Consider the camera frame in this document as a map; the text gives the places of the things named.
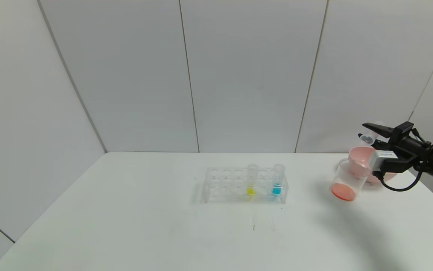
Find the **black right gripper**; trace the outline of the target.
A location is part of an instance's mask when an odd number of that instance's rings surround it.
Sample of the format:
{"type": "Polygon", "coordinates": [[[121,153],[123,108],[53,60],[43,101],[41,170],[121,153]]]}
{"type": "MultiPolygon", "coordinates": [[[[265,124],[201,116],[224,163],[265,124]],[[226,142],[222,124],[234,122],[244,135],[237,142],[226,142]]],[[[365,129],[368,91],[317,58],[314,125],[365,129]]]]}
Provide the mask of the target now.
{"type": "Polygon", "coordinates": [[[399,157],[412,157],[423,156],[431,147],[430,142],[411,137],[414,130],[412,122],[404,122],[395,128],[371,122],[363,123],[362,126],[374,133],[359,133],[361,143],[376,150],[391,150],[399,157]]]}

